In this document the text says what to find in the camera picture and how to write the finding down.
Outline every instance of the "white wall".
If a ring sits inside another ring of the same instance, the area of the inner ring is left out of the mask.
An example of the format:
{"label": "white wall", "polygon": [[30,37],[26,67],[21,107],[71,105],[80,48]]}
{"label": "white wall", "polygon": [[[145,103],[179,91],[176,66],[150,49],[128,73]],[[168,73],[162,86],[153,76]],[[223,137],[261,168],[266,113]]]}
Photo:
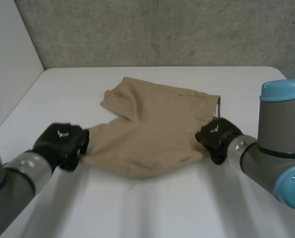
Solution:
{"label": "white wall", "polygon": [[44,71],[13,0],[0,0],[0,125]]}

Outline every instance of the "concrete wall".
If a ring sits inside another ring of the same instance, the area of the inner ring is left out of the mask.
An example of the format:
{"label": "concrete wall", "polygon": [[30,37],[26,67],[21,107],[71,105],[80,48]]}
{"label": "concrete wall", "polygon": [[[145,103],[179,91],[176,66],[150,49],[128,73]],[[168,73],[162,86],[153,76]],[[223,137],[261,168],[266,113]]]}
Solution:
{"label": "concrete wall", "polygon": [[13,0],[0,0],[0,125],[43,67]]}
{"label": "concrete wall", "polygon": [[295,0],[15,0],[44,68],[266,65],[295,77]]}

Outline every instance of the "white tabletop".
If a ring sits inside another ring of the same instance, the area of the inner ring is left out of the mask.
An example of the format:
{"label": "white tabletop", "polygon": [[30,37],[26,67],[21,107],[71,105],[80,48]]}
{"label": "white tabletop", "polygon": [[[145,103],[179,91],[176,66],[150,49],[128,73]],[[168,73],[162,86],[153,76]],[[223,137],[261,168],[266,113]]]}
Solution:
{"label": "white tabletop", "polygon": [[[50,69],[0,127],[2,160],[31,148],[55,121],[90,127],[115,118],[99,103],[123,76],[219,94],[222,116],[255,137],[262,83],[285,78],[271,67]],[[1,237],[295,238],[295,210],[209,158],[145,180],[80,165],[57,169]]]}

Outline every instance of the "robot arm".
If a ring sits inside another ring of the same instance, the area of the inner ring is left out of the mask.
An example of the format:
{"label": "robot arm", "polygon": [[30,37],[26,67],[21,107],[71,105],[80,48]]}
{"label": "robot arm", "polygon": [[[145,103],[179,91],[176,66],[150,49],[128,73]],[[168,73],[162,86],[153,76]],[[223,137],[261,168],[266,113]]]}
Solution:
{"label": "robot arm", "polygon": [[219,118],[196,139],[215,164],[229,162],[279,201],[295,209],[295,79],[263,84],[258,138]]}
{"label": "robot arm", "polygon": [[89,131],[79,126],[50,125],[26,151],[0,164],[0,235],[42,190],[56,167],[73,171],[85,154]]}

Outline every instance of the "tan fabric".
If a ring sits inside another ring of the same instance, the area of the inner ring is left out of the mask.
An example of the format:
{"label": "tan fabric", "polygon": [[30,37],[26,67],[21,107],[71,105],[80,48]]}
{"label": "tan fabric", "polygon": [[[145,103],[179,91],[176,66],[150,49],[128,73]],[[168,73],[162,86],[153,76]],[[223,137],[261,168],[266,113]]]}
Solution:
{"label": "tan fabric", "polygon": [[89,129],[82,162],[129,177],[151,177],[200,160],[207,151],[195,133],[212,119],[218,99],[124,78],[101,103],[119,118]]}

